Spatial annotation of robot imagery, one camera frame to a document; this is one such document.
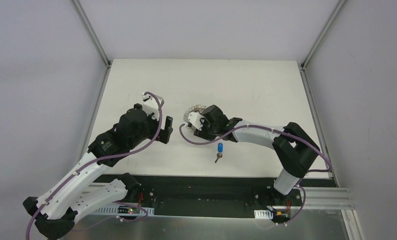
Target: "white wall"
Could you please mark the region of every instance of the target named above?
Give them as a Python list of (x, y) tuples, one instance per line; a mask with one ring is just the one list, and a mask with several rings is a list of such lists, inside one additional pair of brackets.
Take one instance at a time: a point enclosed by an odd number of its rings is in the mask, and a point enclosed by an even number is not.
[(337, 0), (82, 0), (110, 59), (303, 61)]
[(397, 0), (350, 0), (307, 77), (366, 239), (397, 240)]
[(70, 1), (0, 1), (0, 240), (24, 239), (23, 200), (72, 167), (103, 74)]

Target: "key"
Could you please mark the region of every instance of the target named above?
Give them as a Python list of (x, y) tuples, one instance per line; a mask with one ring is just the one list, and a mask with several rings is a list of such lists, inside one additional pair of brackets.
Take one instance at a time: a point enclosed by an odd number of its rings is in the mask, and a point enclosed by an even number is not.
[(214, 161), (214, 163), (217, 163), (220, 158), (222, 158), (222, 153), (218, 152), (216, 154), (216, 160)]

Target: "white work surface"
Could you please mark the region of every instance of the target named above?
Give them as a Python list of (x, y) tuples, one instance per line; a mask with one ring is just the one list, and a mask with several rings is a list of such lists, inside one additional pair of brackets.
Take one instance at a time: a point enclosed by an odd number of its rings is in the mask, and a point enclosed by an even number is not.
[[(134, 104), (141, 104), (141, 93), (146, 91), (163, 97), (163, 116), (173, 117), (170, 141), (154, 142), (144, 151), (120, 160), (107, 174), (278, 176), (282, 165), (272, 149), (222, 141), (223, 157), (215, 163), (217, 143), (187, 143), (179, 133), (179, 125), (186, 110), (197, 104), (217, 105), (228, 119), (239, 117), (267, 126), (296, 122), (319, 142), (295, 61), (183, 59), (115, 59), (89, 142), (112, 128)], [(191, 140), (204, 142), (187, 129), (183, 131)], [(325, 168), (320, 157), (312, 166)], [(328, 174), (315, 172), (308, 177), (327, 178)]]

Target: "robotic arm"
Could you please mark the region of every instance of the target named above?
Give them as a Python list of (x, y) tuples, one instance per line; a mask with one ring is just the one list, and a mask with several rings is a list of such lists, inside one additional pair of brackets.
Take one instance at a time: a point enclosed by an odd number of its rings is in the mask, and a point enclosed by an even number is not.
[(267, 127), (250, 123), (238, 117), (228, 119), (216, 105), (207, 107), (201, 113), (190, 112), (186, 122), (187, 127), (195, 128), (195, 136), (208, 141), (226, 135), (223, 140), (235, 143), (253, 143), (275, 150), (283, 170), (273, 184), (273, 188), (282, 195), (290, 193), (299, 179), (305, 176), (318, 156), (313, 149), (304, 143), (279, 133), (283, 132), (299, 137), (319, 150), (316, 143), (294, 122), (290, 122), (284, 127)]
[[(159, 119), (162, 116), (157, 101), (162, 106), (163, 98), (155, 96), (157, 99), (154, 99), (150, 94), (143, 94), (142, 97), (143, 104), (135, 104), (111, 129), (99, 134), (81, 160), (59, 183), (38, 198), (28, 197), (23, 202), (31, 216), (44, 205), (35, 217), (35, 225), (44, 236), (51, 240), (59, 239), (79, 220), (101, 206), (124, 198), (132, 200), (137, 195), (139, 184), (129, 173), (120, 175), (98, 190), (81, 193), (124, 156), (99, 160), (89, 165), (88, 162), (100, 157), (129, 153), (142, 141), (152, 139), (159, 130)], [(172, 117), (166, 117), (165, 127), (159, 131), (157, 141), (164, 144), (169, 142), (173, 131), (172, 120)]]

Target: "black base panel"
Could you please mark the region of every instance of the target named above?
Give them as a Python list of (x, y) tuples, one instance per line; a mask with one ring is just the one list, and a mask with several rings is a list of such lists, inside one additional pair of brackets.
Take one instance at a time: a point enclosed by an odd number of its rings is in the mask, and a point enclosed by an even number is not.
[[(118, 175), (104, 174), (95, 183), (110, 183)], [(193, 177), (133, 175), (141, 184), (142, 207), (154, 208), (154, 215), (214, 218), (254, 218), (254, 210), (271, 204), (267, 186), (274, 177)], [(303, 187), (336, 187), (332, 179), (303, 179)], [(300, 191), (293, 189), (273, 205), (301, 206)]]

